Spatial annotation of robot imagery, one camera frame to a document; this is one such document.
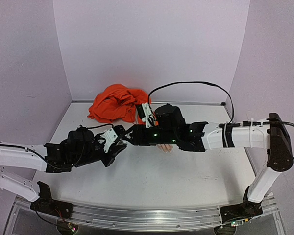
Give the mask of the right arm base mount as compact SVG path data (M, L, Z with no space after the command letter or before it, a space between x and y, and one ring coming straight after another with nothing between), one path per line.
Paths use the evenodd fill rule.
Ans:
M241 203L220 207L222 224L252 219L263 214L261 203L254 203L248 200L248 191L249 187L245 190Z

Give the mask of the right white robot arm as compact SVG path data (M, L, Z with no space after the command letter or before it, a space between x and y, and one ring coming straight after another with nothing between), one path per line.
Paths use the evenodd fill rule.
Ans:
M247 189L246 200L260 203L278 176L293 164L290 136L276 113L260 121L241 123L186 123L177 106L166 104L153 113L143 104L144 124L130 127L122 139L134 146L175 144L182 151L205 152L219 148L261 148L268 158Z

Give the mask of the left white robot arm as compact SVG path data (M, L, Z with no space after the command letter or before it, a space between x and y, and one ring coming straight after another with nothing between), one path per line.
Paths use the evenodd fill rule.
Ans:
M97 161L109 167L126 148L126 144L120 141L124 133L122 125L111 125L98 134L94 134L91 127L79 126L70 131L60 144L19 146L0 141L0 188L29 202L37 201L44 213L51 214L56 210L56 202L43 194L43 185L7 172L5 167L34 169L45 173L71 172L75 167Z

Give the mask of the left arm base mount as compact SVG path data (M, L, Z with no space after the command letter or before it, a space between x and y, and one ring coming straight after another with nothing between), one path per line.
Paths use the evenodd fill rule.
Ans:
M31 203L30 209L47 215L59 216L70 219L73 212L73 204L55 200L52 197L49 185L38 181L38 199Z

